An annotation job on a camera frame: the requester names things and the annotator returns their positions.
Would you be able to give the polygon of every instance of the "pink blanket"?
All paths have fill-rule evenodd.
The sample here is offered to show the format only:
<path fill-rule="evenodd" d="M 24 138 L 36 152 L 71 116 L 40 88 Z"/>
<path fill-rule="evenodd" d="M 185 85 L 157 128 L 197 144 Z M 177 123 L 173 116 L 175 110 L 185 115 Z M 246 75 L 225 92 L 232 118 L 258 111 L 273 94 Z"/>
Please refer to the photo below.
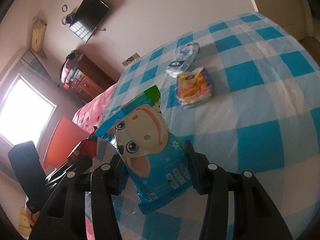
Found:
<path fill-rule="evenodd" d="M 109 103 L 116 84 L 109 87 L 106 91 L 98 95 L 91 102 L 81 107 L 73 117 L 73 122 L 86 130 L 88 133 L 94 132 L 94 126 L 97 126 L 103 114 L 105 106 Z"/>

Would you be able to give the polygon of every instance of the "cartoon cow illustration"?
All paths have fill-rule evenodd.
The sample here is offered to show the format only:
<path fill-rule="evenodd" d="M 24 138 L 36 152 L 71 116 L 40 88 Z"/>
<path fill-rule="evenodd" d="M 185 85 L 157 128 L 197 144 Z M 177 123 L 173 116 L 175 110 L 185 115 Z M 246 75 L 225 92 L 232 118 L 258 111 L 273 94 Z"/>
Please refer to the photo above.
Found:
<path fill-rule="evenodd" d="M 150 174 L 148 154 L 157 154 L 167 145 L 169 134 L 159 106 L 143 104 L 107 132 L 113 134 L 115 146 L 129 168 L 138 176 Z"/>

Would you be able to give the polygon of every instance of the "white flower print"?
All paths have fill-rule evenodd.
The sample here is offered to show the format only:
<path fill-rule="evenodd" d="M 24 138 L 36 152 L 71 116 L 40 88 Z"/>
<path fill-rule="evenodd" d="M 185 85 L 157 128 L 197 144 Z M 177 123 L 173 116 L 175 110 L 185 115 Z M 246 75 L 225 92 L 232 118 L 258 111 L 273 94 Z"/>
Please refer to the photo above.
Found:
<path fill-rule="evenodd" d="M 172 142 L 172 147 L 174 147 L 175 149 L 177 149 L 179 147 L 179 143 L 177 141 L 173 141 Z"/>

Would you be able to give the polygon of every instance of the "yellow snack package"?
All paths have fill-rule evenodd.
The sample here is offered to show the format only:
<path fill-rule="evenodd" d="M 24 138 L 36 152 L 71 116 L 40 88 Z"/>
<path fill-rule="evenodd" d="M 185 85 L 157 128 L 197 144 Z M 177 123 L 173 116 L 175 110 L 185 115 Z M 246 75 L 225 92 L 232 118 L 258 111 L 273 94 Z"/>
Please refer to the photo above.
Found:
<path fill-rule="evenodd" d="M 212 97 L 212 82 L 204 67 L 177 76 L 176 95 L 182 106 Z"/>

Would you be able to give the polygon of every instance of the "white screw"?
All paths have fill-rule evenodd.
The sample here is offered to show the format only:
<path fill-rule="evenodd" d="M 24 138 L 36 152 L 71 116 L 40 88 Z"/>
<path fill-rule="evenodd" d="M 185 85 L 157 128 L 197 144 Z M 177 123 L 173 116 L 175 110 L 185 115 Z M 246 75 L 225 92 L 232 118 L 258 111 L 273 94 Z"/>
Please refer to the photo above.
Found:
<path fill-rule="evenodd" d="M 76 173 L 74 171 L 70 171 L 67 173 L 68 178 L 73 178 L 75 175 L 76 175 Z"/>
<path fill-rule="evenodd" d="M 210 163 L 209 165 L 208 165 L 208 168 L 210 169 L 210 170 L 216 170 L 217 168 L 218 168 L 218 166 L 216 165 L 216 164 L 214 164 L 214 163 Z"/>
<path fill-rule="evenodd" d="M 247 178 L 251 178 L 251 177 L 252 177 L 252 173 L 251 173 L 250 171 L 245 171 L 245 172 L 243 173 L 243 175 L 244 175 L 245 177 L 247 177 Z"/>
<path fill-rule="evenodd" d="M 109 170 L 111 168 L 111 166 L 109 165 L 109 164 L 103 164 L 102 166 L 101 166 L 101 169 L 103 170 L 103 171 L 107 171 L 107 170 Z"/>

